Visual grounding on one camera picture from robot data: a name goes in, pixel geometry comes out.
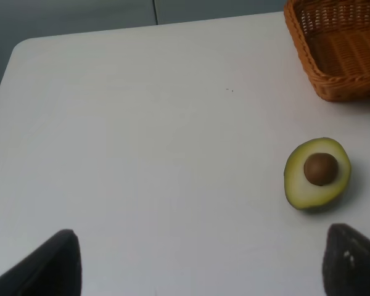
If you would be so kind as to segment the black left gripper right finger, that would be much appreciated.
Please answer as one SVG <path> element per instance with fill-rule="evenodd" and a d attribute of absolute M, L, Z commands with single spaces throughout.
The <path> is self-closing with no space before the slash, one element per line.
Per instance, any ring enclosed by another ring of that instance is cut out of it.
<path fill-rule="evenodd" d="M 370 295 L 370 239 L 347 224 L 332 224 L 322 277 L 326 295 Z"/>

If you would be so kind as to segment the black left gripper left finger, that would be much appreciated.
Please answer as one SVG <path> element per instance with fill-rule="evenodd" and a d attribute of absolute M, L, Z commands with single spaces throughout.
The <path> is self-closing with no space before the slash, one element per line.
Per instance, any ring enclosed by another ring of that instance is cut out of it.
<path fill-rule="evenodd" d="M 0 276 L 0 296 L 80 296 L 81 290 L 80 243 L 71 229 L 58 231 Z"/>

